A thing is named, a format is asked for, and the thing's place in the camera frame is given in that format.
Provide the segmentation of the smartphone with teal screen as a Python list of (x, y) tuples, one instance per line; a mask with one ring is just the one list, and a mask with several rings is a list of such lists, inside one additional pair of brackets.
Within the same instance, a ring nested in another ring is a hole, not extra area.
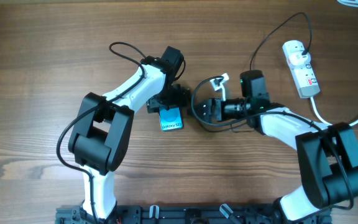
[(171, 108), (169, 110), (161, 108), (159, 117), (162, 131), (173, 131), (183, 128), (183, 120), (179, 108)]

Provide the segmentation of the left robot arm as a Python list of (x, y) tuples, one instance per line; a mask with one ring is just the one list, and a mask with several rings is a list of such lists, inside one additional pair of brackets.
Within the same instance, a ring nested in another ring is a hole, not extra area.
[(168, 46), (161, 57), (144, 56), (137, 70), (122, 85), (103, 95), (88, 93), (81, 102), (68, 150), (88, 179), (81, 219), (111, 223), (116, 217), (114, 173), (126, 155), (134, 115), (146, 106), (157, 113), (162, 131), (181, 129), (181, 109), (190, 91), (176, 81), (183, 74), (183, 54)]

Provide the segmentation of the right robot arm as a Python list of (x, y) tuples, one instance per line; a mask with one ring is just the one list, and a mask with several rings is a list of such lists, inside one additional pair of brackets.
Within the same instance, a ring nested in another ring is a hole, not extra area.
[(245, 121), (262, 135), (280, 140), (297, 153), (301, 185), (274, 203), (249, 205), (236, 217), (226, 204), (219, 210), (233, 223), (331, 223), (331, 210), (350, 210), (358, 197), (358, 140), (347, 123), (324, 124), (270, 101), (260, 70), (241, 73), (242, 98), (210, 98), (195, 104), (201, 124), (221, 127)]

